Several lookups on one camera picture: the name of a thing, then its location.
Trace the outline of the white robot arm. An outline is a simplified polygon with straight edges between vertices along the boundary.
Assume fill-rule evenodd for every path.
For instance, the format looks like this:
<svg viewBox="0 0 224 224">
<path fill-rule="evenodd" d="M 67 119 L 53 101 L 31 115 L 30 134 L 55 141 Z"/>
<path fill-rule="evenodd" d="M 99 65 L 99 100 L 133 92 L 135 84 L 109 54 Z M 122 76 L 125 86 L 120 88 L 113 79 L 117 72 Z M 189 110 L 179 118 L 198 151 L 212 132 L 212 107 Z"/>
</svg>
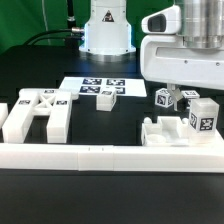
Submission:
<svg viewBox="0 0 224 224">
<path fill-rule="evenodd" d="M 224 90 L 224 0 L 174 0 L 142 19 L 141 74 L 165 83 L 174 100 L 177 85 Z M 135 52 L 126 0 L 91 0 L 79 50 L 99 60 Z"/>
</svg>

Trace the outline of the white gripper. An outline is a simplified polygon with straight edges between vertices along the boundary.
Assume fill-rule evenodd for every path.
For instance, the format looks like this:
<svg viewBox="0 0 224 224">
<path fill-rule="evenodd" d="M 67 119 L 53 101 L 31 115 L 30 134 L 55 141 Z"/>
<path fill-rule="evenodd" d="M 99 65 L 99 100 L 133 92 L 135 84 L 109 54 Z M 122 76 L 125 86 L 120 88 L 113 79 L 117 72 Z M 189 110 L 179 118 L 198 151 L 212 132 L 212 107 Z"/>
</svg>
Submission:
<svg viewBox="0 0 224 224">
<path fill-rule="evenodd" d="M 224 5 L 173 5 L 141 27 L 141 73 L 167 83 L 175 110 L 183 98 L 178 85 L 224 90 Z"/>
</svg>

